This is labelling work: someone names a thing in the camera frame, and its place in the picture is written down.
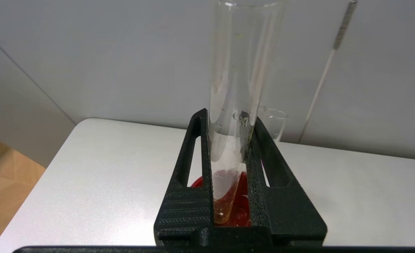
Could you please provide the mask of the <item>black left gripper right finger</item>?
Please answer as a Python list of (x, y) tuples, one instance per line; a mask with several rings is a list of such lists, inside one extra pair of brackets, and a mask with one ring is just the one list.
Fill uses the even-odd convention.
[(327, 225), (259, 118), (245, 164), (251, 225), (278, 246), (322, 246)]

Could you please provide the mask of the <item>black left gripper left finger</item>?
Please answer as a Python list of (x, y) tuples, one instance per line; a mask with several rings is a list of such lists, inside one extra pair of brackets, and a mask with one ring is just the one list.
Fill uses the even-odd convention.
[[(154, 223), (157, 246), (187, 246), (192, 233), (213, 226), (212, 167), (207, 121), (207, 109), (196, 112), (190, 119)], [(202, 185), (189, 187), (188, 178), (197, 138), (201, 140)]]

